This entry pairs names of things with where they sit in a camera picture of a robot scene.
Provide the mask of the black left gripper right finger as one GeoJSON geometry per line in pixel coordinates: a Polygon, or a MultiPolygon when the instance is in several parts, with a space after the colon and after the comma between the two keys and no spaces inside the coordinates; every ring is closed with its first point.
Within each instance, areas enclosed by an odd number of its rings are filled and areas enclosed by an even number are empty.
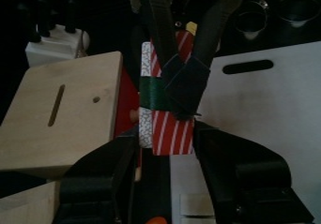
{"type": "Polygon", "coordinates": [[[193,147],[217,224],[314,224],[278,153],[204,122],[196,123],[193,147]]]}

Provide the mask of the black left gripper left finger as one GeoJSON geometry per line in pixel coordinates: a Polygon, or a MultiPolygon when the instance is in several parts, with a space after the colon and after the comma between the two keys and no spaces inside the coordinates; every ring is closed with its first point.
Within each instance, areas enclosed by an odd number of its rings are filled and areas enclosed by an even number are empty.
{"type": "Polygon", "coordinates": [[[70,167],[51,224],[132,224],[138,127],[124,132],[70,167]]]}

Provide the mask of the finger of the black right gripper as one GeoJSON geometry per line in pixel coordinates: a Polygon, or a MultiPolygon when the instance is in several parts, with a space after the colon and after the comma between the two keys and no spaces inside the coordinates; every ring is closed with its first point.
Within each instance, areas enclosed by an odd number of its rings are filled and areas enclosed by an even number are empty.
{"type": "Polygon", "coordinates": [[[241,3],[243,0],[216,1],[199,24],[188,62],[184,62],[177,54],[164,65],[164,82],[171,111],[179,120],[191,120],[197,115],[219,43],[229,17],[241,3]]]}
{"type": "Polygon", "coordinates": [[[179,55],[171,1],[142,0],[142,4],[149,20],[150,37],[161,64],[162,78],[166,82],[171,82],[184,65],[179,55]]]}

